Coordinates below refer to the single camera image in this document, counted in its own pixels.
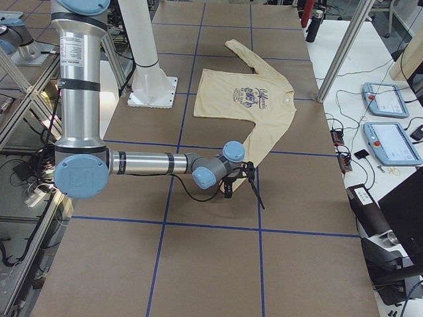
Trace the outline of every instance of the wire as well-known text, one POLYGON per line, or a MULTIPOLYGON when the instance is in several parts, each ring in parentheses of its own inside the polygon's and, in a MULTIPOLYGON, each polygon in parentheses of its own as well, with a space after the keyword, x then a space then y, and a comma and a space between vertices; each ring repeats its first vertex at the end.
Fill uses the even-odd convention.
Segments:
POLYGON ((359 162, 357 162, 356 160, 354 160, 354 159, 352 159, 351 158, 351 161, 352 162, 354 162, 354 163, 356 163, 359 167, 361 167, 362 168, 362 170, 364 171, 364 173, 365 173, 365 181, 364 181, 364 187, 365 187, 365 184, 367 183, 367 181, 369 180, 369 173, 367 173, 367 170, 365 170, 365 168, 363 167, 363 165, 361 165, 359 162))
POLYGON ((404 128, 404 131, 407 131, 407 130, 409 129, 409 127, 410 127, 410 125, 411 125, 411 122, 412 122, 414 119, 422 119, 422 120, 423 120, 423 117, 414 117, 414 118, 412 118, 412 119, 408 122, 407 127, 406 127, 406 128, 404 128))
POLYGON ((52 45, 52 46, 56 46, 56 47, 60 47, 59 45, 57 45, 57 44, 53 44, 53 43, 48 43, 48 42, 43 42, 43 41, 39 41, 39 40, 35 40, 35 42, 38 42, 38 43, 41 43, 41 44, 47 44, 47 45, 52 45))
POLYGON ((15 97, 9 96, 8 94, 3 94, 2 92, 0 92, 1 96, 7 97, 7 98, 12 98, 13 100, 16 100, 15 97))
POLYGON ((222 185, 222 181, 220 181, 219 185, 217 186, 216 191, 215 191, 215 192, 214 192, 214 194, 213 194, 212 196, 210 196, 209 198, 207 198, 207 199, 198 199, 198 198, 195 198, 193 195, 191 195, 191 194, 190 194, 190 192, 189 192, 189 191, 188 191, 188 189, 186 188, 186 186, 185 186, 184 182, 182 181, 182 178, 181 178, 181 177, 179 177, 178 175, 175 175, 175 174, 170 174, 170 175, 171 175, 171 176, 173 176, 173 177, 176 177, 176 178, 179 180, 179 182, 181 183, 181 185, 182 185, 182 187, 184 188, 185 192, 188 194, 188 196, 190 196, 190 198, 191 198, 191 199, 193 199, 193 200, 195 200, 195 201, 198 201, 198 202, 200 202, 200 203, 205 203, 205 202, 210 201, 210 200, 212 200, 213 198, 215 198, 215 197, 217 196, 217 194, 219 193, 220 186, 222 185))
MULTIPOLYGON (((379 69, 379 68, 382 68, 382 67, 386 66, 391 61, 392 61, 392 59, 390 59, 389 61, 387 61, 383 65, 380 65, 380 66, 377 66, 377 67, 373 68, 371 71, 354 71, 352 73, 345 73, 345 74, 337 75, 337 77, 343 77, 343 76, 355 75, 355 74, 362 74, 362 73, 371 73, 371 72, 375 71, 376 69, 379 69)), ((322 81, 325 78, 316 78, 316 79, 319 80, 319 81, 322 81)))
POLYGON ((44 143, 41 155, 40 155, 40 160, 38 161, 38 167, 36 169, 37 171, 37 183, 39 183, 41 181, 41 165, 42 165, 42 161, 44 159, 45 153, 46 153, 46 149, 48 146, 48 141, 50 140, 50 135, 52 134, 52 129, 53 129, 53 123, 54 123, 54 118, 56 116, 56 112, 58 110, 58 104, 59 104, 59 98, 60 98, 60 89, 58 90, 58 97, 56 98, 55 102, 54 102, 54 107, 53 107, 53 111, 52 111, 52 118, 50 120, 50 125, 48 127, 47 130, 47 136, 46 136, 46 142, 44 143))
POLYGON ((58 242, 58 243, 55 243, 55 244, 53 244, 53 245, 51 245, 51 246, 47 246, 47 247, 45 247, 45 248, 41 248, 42 250, 47 250, 47 249, 50 249, 50 248, 54 248, 55 246, 58 246, 59 244, 60 244, 60 242, 61 242, 61 240, 58 242))
POLYGON ((367 159, 367 157, 365 157, 364 159, 367 161, 367 163, 369 163, 371 171, 373 172, 373 182, 371 183, 370 187, 368 188, 368 190, 370 190, 376 183, 376 173, 375 173, 375 170, 373 169, 370 161, 367 159))
POLYGON ((217 195, 217 193, 219 193, 219 189, 220 189, 220 186, 221 186, 221 184, 222 184, 222 181, 220 181, 220 183, 219 183, 219 185, 218 185, 218 187, 217 187, 217 189, 216 189, 216 192, 211 196, 211 197, 209 197, 209 198, 207 198, 207 199, 199 199, 199 198, 196 198, 196 197, 194 197, 189 191, 188 191, 188 188, 186 188, 186 186, 185 186, 185 183, 184 183, 184 181, 182 180, 182 178, 181 177, 179 177, 178 175, 176 175, 176 174, 126 174, 126 175, 130 175, 130 176, 141 176, 141 177, 143 177, 143 176, 146 176, 146 177, 148 177, 148 176, 167 176, 167 175, 169 175, 169 176, 173 176, 173 177, 175 177, 175 178, 177 178, 178 180, 179 180, 179 182, 182 184, 182 187, 184 188, 184 190, 185 190, 185 192, 188 194, 188 196, 191 198, 191 199, 193 199, 193 200, 195 200, 195 201, 198 201, 198 202, 200 202, 200 203, 205 203, 205 202, 207 202, 207 201, 210 201, 210 200, 212 200, 213 198, 215 198, 216 197, 216 195, 217 195))
POLYGON ((400 315, 400 317, 403 317, 404 316, 404 313, 405 313, 405 308, 407 307, 407 304, 408 304, 408 301, 410 300, 410 297, 411 297, 411 294, 412 294, 412 292, 414 292, 414 290, 419 286, 419 285, 421 285, 421 284, 423 284, 423 280, 421 280, 421 281, 419 281, 419 282, 417 282, 413 287, 412 287, 412 289, 410 290, 410 292, 408 292, 408 295, 407 295, 407 298, 406 298, 406 300, 405 300, 405 303, 404 303, 404 306, 403 306, 403 310, 401 311, 401 315, 400 315))
POLYGON ((19 159, 19 158, 12 158, 11 160, 8 160, 8 161, 6 161, 6 162, 4 162, 1 166, 0 166, 0 170, 7 164, 7 163, 10 163, 10 162, 13 162, 13 161, 18 161, 18 162, 25 162, 24 160, 21 160, 21 159, 19 159))

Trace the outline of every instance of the white table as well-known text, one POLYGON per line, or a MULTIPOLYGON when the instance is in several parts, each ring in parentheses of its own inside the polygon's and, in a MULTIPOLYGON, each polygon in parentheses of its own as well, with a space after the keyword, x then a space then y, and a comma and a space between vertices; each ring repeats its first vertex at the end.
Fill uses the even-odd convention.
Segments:
MULTIPOLYGON (((313 62, 313 69, 315 72, 316 78, 318 78, 317 83, 320 86, 322 79, 325 77, 325 74, 330 66, 330 63, 335 55, 335 52, 340 44, 340 41, 348 27, 347 21, 333 21, 326 20, 323 22, 319 29, 319 33, 313 43, 308 43, 307 47, 309 49, 309 54, 311 61, 313 62)), ((383 44, 376 30, 370 22, 365 22, 360 33, 358 34, 352 49, 350 50, 348 57, 346 58, 344 65, 342 66, 339 75, 357 71, 370 71, 378 66, 381 66, 388 62, 391 59, 391 55, 387 51, 387 48, 383 44)), ((325 102, 325 112, 332 114, 336 119, 340 120, 344 127, 357 127, 357 123, 341 115, 338 105, 336 104, 336 92, 338 90, 347 90, 349 92, 361 92, 363 84, 365 82, 375 82, 388 84, 396 84, 399 88, 407 87, 408 84, 405 81, 394 81, 389 76, 388 70, 392 66, 393 61, 386 64, 384 67, 378 68, 371 73, 359 73, 354 75, 346 75, 343 77, 337 77, 335 80, 325 102)), ((401 94, 404 100, 414 100, 416 99, 415 95, 411 89, 404 89, 401 91, 401 94)), ((360 121, 360 118, 364 115, 366 110, 366 105, 363 101, 362 95, 352 95, 346 94, 344 92, 338 93, 339 104, 342 109, 342 112, 347 116, 354 118, 357 121, 360 121)), ((400 184, 403 180, 409 177, 413 172, 416 171, 415 167, 397 167, 401 175, 395 176, 392 173, 389 173, 387 167, 383 167, 385 173, 383 173, 377 166, 380 163, 374 157, 369 145, 367 144, 367 139, 363 135, 362 126, 365 121, 369 122, 399 122, 403 127, 406 127, 411 118, 416 116, 423 116, 423 108, 418 102, 411 102, 406 104, 408 111, 410 112, 410 117, 407 119, 396 119, 396 118, 384 118, 379 116, 372 116, 369 112, 365 114, 366 118, 362 121, 360 128, 358 130, 357 136, 354 139, 354 145, 352 147, 352 139, 356 130, 347 129, 344 131, 344 142, 347 147, 351 150, 351 153, 355 153, 361 149, 366 149, 370 156, 368 160, 373 166, 375 171, 375 184, 370 189, 370 194, 373 198, 378 201, 386 193, 392 190, 395 186, 400 184)), ((328 121, 329 127, 332 126, 332 120, 328 121)), ((416 129, 420 124, 423 124, 423 120, 415 119, 412 122, 409 130, 407 131, 410 134, 416 129)), ((339 123, 334 123, 334 127, 340 127, 339 123)), ((423 143, 420 145, 415 145, 420 156, 423 156, 423 143)), ((369 174, 369 181, 367 182, 367 187, 371 184, 373 180, 373 175, 369 164, 365 160, 360 160, 359 163, 367 170, 369 174)), ((344 184, 345 187, 350 187, 356 184, 362 184, 365 181, 364 171, 357 166, 354 162, 352 163, 352 172, 348 172, 345 175, 344 184)), ((380 241, 376 238, 372 240, 380 245, 380 241)), ((404 250, 400 247, 394 247, 388 249, 389 251, 400 250, 404 255, 404 250)), ((383 304, 377 292, 375 292, 377 299, 377 304, 379 307, 379 312, 381 316, 386 316, 390 310, 398 310, 397 317, 400 316, 401 307, 386 306, 383 304)), ((410 300, 407 304, 406 312, 404 317, 417 317, 421 316, 423 312, 423 300, 410 300)))

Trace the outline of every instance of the label sticker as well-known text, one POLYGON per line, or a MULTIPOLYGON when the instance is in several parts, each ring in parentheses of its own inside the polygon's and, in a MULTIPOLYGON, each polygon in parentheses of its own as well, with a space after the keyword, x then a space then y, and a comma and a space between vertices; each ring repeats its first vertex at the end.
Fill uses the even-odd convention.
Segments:
POLYGON ((358 199, 363 205, 369 205, 370 203, 373 203, 373 200, 371 200, 369 194, 364 188, 356 188, 354 191, 356 192, 358 199))
POLYGON ((84 67, 84 39, 64 36, 60 38, 60 65, 84 67))

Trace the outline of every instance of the computer monitor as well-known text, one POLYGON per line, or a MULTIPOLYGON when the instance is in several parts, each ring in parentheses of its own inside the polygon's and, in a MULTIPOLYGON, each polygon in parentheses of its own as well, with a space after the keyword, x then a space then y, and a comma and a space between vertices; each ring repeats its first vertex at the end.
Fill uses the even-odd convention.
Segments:
POLYGON ((414 264, 423 264, 423 168, 379 200, 382 214, 414 264))

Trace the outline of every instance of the blue joint cap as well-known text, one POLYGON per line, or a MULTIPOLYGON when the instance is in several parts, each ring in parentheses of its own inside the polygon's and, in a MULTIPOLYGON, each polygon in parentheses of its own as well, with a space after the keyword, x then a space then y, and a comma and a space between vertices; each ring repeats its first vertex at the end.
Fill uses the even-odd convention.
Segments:
POLYGON ((7 55, 11 55, 16 52, 16 48, 4 40, 0 40, 0 48, 3 48, 3 51, 5 51, 7 55))
POLYGON ((58 0, 67 10, 78 15, 99 15, 107 10, 110 0, 58 0))
POLYGON ((202 190, 206 190, 216 184, 216 176, 211 170, 203 166, 197 167, 196 170, 193 171, 192 177, 202 190))
POLYGON ((54 180, 63 194, 71 198, 90 198, 106 187, 108 168, 94 155, 72 155, 56 166, 54 180))
POLYGON ((230 162, 240 163, 244 161, 245 149, 244 145, 238 141, 229 141, 223 147, 223 156, 230 162))
POLYGON ((23 26, 25 23, 19 18, 5 18, 1 21, 5 26, 23 26))

